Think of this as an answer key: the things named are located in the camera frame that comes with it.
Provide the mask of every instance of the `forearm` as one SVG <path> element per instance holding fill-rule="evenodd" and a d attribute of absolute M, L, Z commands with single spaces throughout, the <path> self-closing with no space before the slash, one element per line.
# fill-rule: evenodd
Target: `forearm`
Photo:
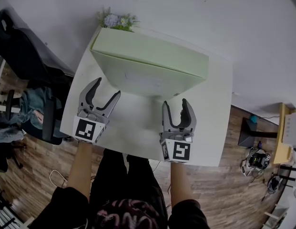
<path fill-rule="evenodd" d="M 71 171 L 68 177 L 67 187 L 72 187 L 90 200 L 92 173 L 92 145 L 80 142 Z"/>
<path fill-rule="evenodd" d="M 191 185 L 183 164 L 171 163 L 171 204 L 193 199 Z"/>

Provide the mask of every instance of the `yellow shelf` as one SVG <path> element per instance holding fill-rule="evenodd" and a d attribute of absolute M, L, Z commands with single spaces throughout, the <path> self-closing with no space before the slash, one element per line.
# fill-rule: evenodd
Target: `yellow shelf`
<path fill-rule="evenodd" d="M 284 103 L 280 104 L 279 127 L 273 164 L 282 164 L 289 162 L 292 148 L 289 145 L 282 143 L 282 137 L 285 127 L 285 116 L 293 112 L 296 112 L 296 110 L 290 110 Z"/>

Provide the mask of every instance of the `black pants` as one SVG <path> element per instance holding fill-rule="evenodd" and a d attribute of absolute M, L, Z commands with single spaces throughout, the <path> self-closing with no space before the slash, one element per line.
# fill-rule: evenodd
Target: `black pants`
<path fill-rule="evenodd" d="M 90 210 L 92 216 L 107 201 L 130 198 L 151 204 L 167 222 L 167 210 L 149 160 L 128 155 L 129 172 L 122 153 L 105 149 L 92 184 Z"/>

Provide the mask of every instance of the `black chair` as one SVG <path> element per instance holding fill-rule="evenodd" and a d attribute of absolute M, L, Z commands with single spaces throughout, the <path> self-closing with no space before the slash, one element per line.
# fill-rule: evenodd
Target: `black chair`
<path fill-rule="evenodd" d="M 42 62 L 34 45 L 24 32 L 14 28 L 13 21 L 5 10 L 0 11 L 0 55 L 19 78 L 29 80 L 28 88 L 46 86 L 52 89 L 54 98 L 47 100 L 45 104 L 44 116 L 47 118 L 44 118 L 42 130 L 35 128 L 30 120 L 21 127 L 29 135 L 59 145 L 62 138 L 53 136 L 54 122 L 62 118 L 72 78 Z M 13 99 L 13 94 L 14 91 L 10 91 L 7 99 L 7 117 L 10 117 L 11 107 L 19 101 Z M 61 110 L 56 110 L 56 98 L 61 101 Z"/>
<path fill-rule="evenodd" d="M 0 143 L 0 172 L 7 172 L 8 162 L 7 159 L 13 159 L 19 169 L 23 168 L 14 154 L 15 148 L 26 148 L 25 146 L 13 146 L 10 143 Z"/>

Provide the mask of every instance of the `wooden floor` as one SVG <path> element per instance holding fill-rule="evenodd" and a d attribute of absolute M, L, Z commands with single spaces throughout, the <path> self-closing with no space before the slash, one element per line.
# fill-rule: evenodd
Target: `wooden floor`
<path fill-rule="evenodd" d="M 28 81 L 18 78 L 13 70 L 5 64 L 0 77 L 0 102 L 3 103 L 7 100 L 9 90 L 14 90 L 14 98 L 20 97 L 27 84 Z"/>
<path fill-rule="evenodd" d="M 188 175 L 192 183 L 194 197 L 202 207 L 212 229 L 259 229 L 266 221 L 265 211 L 271 212 L 278 201 L 281 192 L 268 195 L 261 203 L 266 193 L 263 178 L 267 181 L 272 172 L 278 171 L 278 166 L 269 165 L 264 177 L 253 180 L 244 177 L 240 172 L 240 163 L 245 158 L 245 150 L 237 145 L 242 117 L 249 117 L 244 111 L 231 108 L 225 146 L 219 167 L 188 167 Z M 258 130 L 277 131 L 277 126 L 265 120 L 258 121 Z M 275 140 L 261 140 L 263 149 L 273 153 Z M 0 173 L 0 188 L 4 189 L 6 199 L 12 203 L 12 208 L 26 220 L 30 216 L 37 217 L 51 199 L 55 190 L 49 180 L 54 169 L 68 176 L 77 142 L 53 146 L 29 135 L 23 140 L 27 149 L 18 151 L 19 160 L 24 168 L 18 170 L 13 161 L 9 160 L 7 173 Z M 102 148 L 95 148 L 93 153 L 94 175 L 102 159 Z M 150 162 L 153 169 L 158 161 Z M 155 176 L 163 190 L 166 204 L 170 204 L 168 188 L 170 185 L 170 164 L 161 162 L 155 170 Z M 58 186 L 64 182 L 54 173 L 52 180 Z"/>

